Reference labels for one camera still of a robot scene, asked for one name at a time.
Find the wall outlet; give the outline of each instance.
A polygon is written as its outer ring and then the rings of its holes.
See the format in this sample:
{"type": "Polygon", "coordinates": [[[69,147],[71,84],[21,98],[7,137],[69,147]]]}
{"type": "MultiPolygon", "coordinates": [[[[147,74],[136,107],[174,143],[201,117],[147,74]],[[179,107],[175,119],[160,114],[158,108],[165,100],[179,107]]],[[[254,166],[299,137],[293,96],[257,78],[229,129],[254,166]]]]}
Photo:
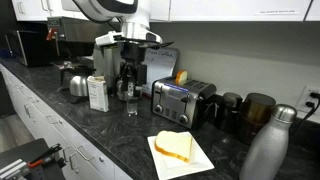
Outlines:
{"type": "MultiPolygon", "coordinates": [[[[320,87],[315,87],[315,86],[306,86],[300,96],[300,99],[296,105],[296,109],[298,111],[303,111],[308,113],[311,108],[306,106],[306,102],[313,102],[315,106],[318,104],[318,100],[310,97],[310,93],[316,92],[320,93],[320,87]]],[[[317,110],[314,114],[320,114],[320,110],[317,110]]]]}

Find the kitchen counter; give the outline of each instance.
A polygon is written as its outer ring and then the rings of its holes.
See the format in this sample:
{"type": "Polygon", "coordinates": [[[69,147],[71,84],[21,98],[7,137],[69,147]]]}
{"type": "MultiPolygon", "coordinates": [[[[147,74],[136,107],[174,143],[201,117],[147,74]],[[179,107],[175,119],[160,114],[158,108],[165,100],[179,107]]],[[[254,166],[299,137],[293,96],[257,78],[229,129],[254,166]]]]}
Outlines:
{"type": "MultiPolygon", "coordinates": [[[[133,179],[158,179],[148,136],[157,135],[161,130],[188,131],[152,114],[151,101],[147,98],[139,102],[137,116],[128,116],[126,104],[112,97],[109,97],[110,110],[104,113],[90,109],[89,102],[70,104],[63,99],[57,92],[60,76],[56,67],[27,68],[15,59],[0,58],[0,63],[133,179]]],[[[178,179],[238,178],[249,149],[247,145],[209,123],[190,133],[215,168],[178,179]]],[[[276,179],[320,179],[319,169],[319,152],[315,148],[289,144],[276,179]]]]}

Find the gray floor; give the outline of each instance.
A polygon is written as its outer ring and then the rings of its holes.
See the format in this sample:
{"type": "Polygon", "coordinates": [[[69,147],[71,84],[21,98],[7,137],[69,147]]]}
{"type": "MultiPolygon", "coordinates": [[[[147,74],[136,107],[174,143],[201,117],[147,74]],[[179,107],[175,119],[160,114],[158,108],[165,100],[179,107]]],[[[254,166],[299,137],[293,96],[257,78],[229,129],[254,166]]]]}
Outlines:
{"type": "Polygon", "coordinates": [[[33,140],[18,115],[0,118],[0,153],[33,140]]]}

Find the white wall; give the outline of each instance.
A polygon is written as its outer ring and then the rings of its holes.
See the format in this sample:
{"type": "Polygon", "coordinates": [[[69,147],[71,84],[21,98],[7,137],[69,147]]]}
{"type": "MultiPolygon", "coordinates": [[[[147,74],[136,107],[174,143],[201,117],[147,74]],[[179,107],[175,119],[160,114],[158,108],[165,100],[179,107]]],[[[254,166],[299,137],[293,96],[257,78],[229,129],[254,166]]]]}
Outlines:
{"type": "Polygon", "coordinates": [[[306,84],[320,87],[320,22],[154,23],[151,30],[175,42],[177,69],[215,84],[218,94],[259,92],[295,106],[306,84]]]}

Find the water bottle cap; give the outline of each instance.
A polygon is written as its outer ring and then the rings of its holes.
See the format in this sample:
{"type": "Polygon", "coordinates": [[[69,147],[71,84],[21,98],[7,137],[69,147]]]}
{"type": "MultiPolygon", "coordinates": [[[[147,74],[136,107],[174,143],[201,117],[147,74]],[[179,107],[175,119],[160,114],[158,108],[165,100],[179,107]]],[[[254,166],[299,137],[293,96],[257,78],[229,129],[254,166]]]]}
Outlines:
{"type": "Polygon", "coordinates": [[[292,123],[297,116],[297,110],[294,107],[286,104],[278,104],[274,107],[271,116],[278,121],[292,123]]]}

